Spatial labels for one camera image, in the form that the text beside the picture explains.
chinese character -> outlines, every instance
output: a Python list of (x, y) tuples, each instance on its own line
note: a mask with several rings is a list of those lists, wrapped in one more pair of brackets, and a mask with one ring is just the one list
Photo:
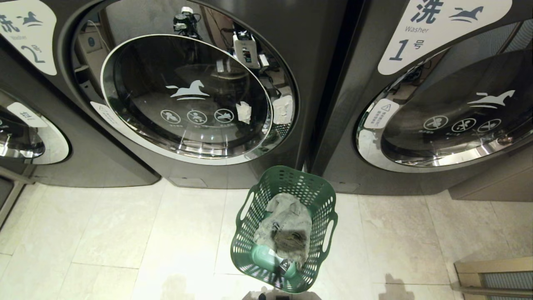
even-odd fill
[(420, 46), (424, 44), (424, 40), (417, 40), (415, 43), (415, 48), (420, 49)]
[(416, 20), (417, 23), (420, 23), (420, 21), (423, 21), (426, 19), (426, 23), (431, 24), (435, 22), (435, 14), (440, 13), (440, 6), (442, 6), (444, 3), (440, 2), (440, 0), (422, 0), (424, 1), (425, 5), (418, 4), (416, 8), (418, 8), (419, 12), (416, 13), (414, 17), (411, 18), (411, 22), (414, 22)]
[(20, 32), (20, 29), (13, 26), (13, 22), (7, 20), (7, 17), (3, 14), (0, 14), (0, 24), (2, 24), (2, 29), (4, 32), (13, 32), (13, 30)]
[(26, 25), (28, 27), (30, 26), (42, 26), (41, 24), (39, 23), (42, 23), (41, 21), (37, 20), (37, 18), (35, 18), (35, 14), (32, 13), (32, 12), (28, 12), (28, 17), (22, 17), (22, 16), (18, 16), (17, 19), (20, 19), (22, 18), (23, 22), (22, 22), (22, 25)]

horse logo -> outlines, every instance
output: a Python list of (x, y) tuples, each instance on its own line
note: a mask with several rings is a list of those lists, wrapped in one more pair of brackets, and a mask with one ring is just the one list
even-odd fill
[(449, 18), (454, 18), (452, 19), (452, 21), (462, 21), (462, 22), (472, 23), (472, 20), (476, 20), (476, 21), (478, 20), (476, 15), (478, 14), (478, 12), (483, 11), (483, 6), (476, 7), (472, 9), (471, 11), (465, 11), (461, 7), (456, 7), (455, 10), (458, 10), (461, 12), (458, 14), (451, 15)]
[(198, 99), (198, 100), (205, 100), (203, 97), (194, 97), (194, 96), (209, 96), (208, 94), (200, 91), (200, 87), (204, 87), (202, 82), (200, 80), (195, 80), (191, 83), (190, 87), (188, 88), (178, 88), (175, 85), (167, 85), (167, 89), (177, 89), (177, 92), (173, 94), (170, 97), (180, 97), (180, 96), (187, 96), (187, 97), (181, 97), (178, 100), (186, 100), (186, 99)]
[[(499, 104), (501, 106), (505, 106), (505, 103), (503, 102), (507, 97), (512, 97), (514, 95), (514, 90), (506, 91), (505, 93), (501, 94), (500, 96), (489, 96), (487, 93), (476, 93), (478, 96), (485, 96), (479, 100), (468, 102), (468, 104)], [(494, 105), (471, 105), (470, 107), (487, 107), (487, 108), (498, 108)]]

gray cloth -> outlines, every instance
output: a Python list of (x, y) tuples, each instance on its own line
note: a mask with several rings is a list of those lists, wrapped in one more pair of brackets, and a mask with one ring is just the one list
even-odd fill
[(307, 208), (297, 197), (280, 193), (269, 201), (266, 210), (272, 214), (259, 224), (253, 241), (295, 261), (301, 270), (309, 254), (312, 227)]

washer door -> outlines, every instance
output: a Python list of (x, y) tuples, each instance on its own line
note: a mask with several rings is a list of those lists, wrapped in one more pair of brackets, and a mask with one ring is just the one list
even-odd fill
[(0, 90), (0, 159), (51, 164), (69, 154), (65, 136), (47, 118)]
[(421, 61), (367, 109), (356, 128), (359, 153), (386, 170), (432, 172), (531, 140), (532, 35), (533, 20), (517, 22)]
[[(75, 74), (100, 94), (96, 111), (137, 144), (196, 164), (242, 163), (279, 145), (295, 104), (275, 50), (209, 7), (161, 5), (122, 0), (80, 24)], [(132, 27), (150, 11), (165, 21)]]

basket hole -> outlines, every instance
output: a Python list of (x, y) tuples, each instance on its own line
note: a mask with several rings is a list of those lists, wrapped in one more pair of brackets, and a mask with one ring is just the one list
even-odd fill
[(322, 252), (326, 252), (328, 250), (329, 243), (331, 242), (330, 239), (334, 223), (335, 222), (333, 220), (329, 221), (328, 229), (326, 230), (326, 236), (324, 237), (324, 243), (322, 244)]
[(255, 193), (251, 192), (248, 198), (246, 199), (246, 204), (244, 205), (243, 211), (240, 212), (240, 220), (244, 220), (246, 214), (248, 213), (248, 210), (250, 209), (250, 205), (252, 205), (252, 200), (254, 199)]

